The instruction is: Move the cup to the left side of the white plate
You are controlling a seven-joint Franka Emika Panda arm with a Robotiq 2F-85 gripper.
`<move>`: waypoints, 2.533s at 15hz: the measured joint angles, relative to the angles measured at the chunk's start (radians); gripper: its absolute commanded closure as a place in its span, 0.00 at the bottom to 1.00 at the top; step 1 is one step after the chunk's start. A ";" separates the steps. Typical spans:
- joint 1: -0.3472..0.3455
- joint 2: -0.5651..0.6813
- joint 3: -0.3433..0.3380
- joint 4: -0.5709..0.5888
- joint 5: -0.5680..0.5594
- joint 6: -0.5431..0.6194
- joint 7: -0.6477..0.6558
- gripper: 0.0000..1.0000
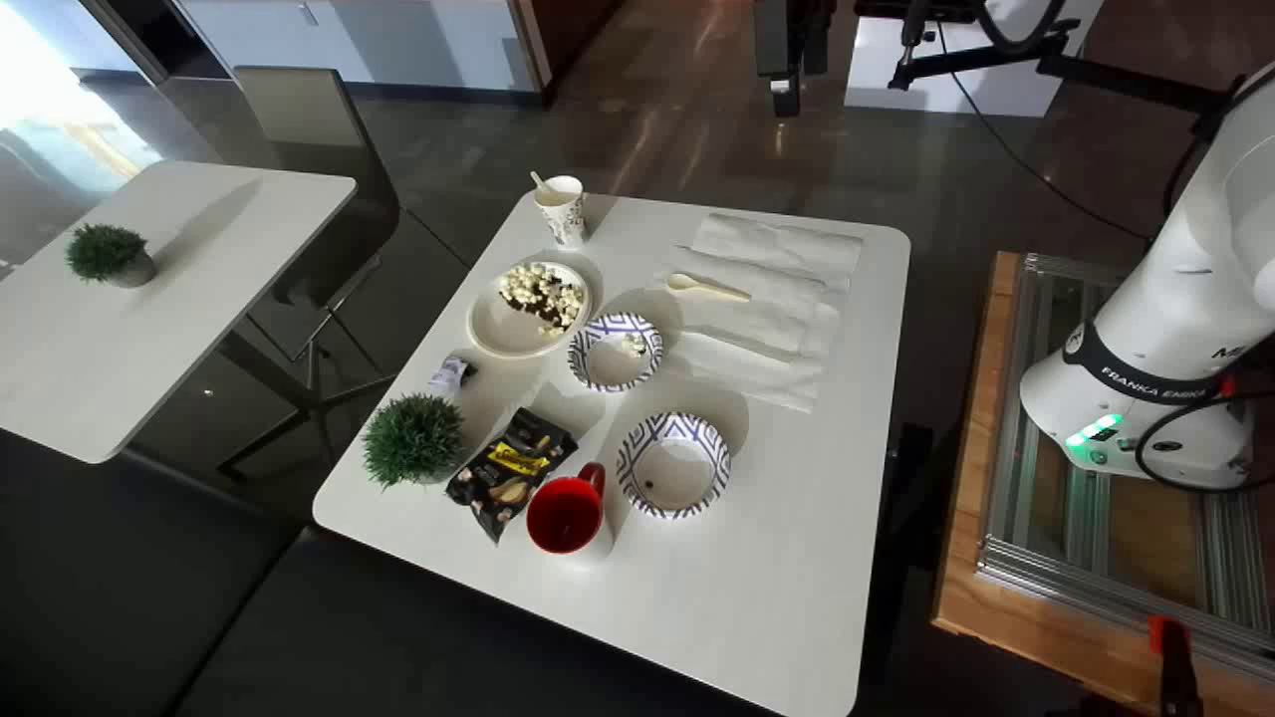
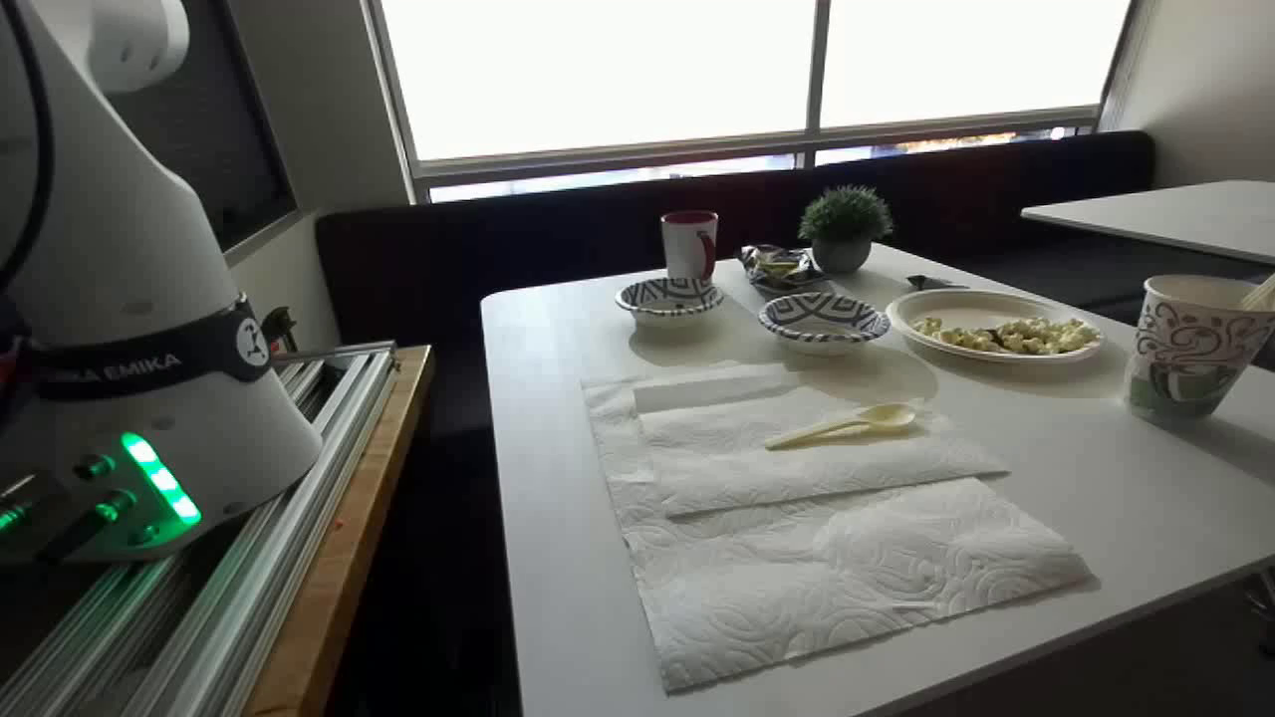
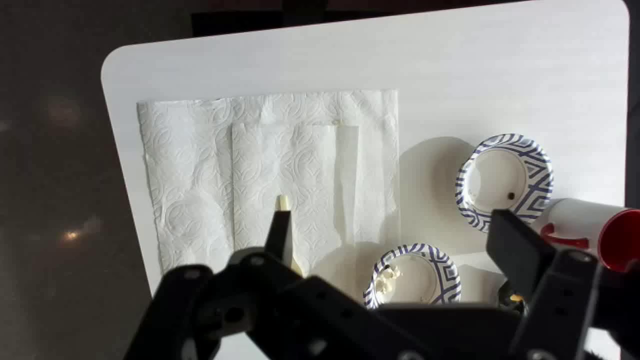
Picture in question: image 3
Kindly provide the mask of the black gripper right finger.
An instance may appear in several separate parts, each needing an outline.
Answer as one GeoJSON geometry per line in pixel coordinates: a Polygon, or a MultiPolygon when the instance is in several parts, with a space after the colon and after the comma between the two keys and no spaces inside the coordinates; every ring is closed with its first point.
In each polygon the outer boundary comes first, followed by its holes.
{"type": "Polygon", "coordinates": [[[510,211],[495,211],[486,253],[524,300],[532,300],[557,248],[546,245],[526,222],[510,211]]]}

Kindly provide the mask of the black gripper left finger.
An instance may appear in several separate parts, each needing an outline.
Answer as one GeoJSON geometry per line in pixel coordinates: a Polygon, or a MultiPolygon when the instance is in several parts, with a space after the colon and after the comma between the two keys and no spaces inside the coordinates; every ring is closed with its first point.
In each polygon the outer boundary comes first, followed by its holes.
{"type": "Polygon", "coordinates": [[[293,265],[293,215],[277,211],[266,238],[266,253],[282,265],[293,265]]]}

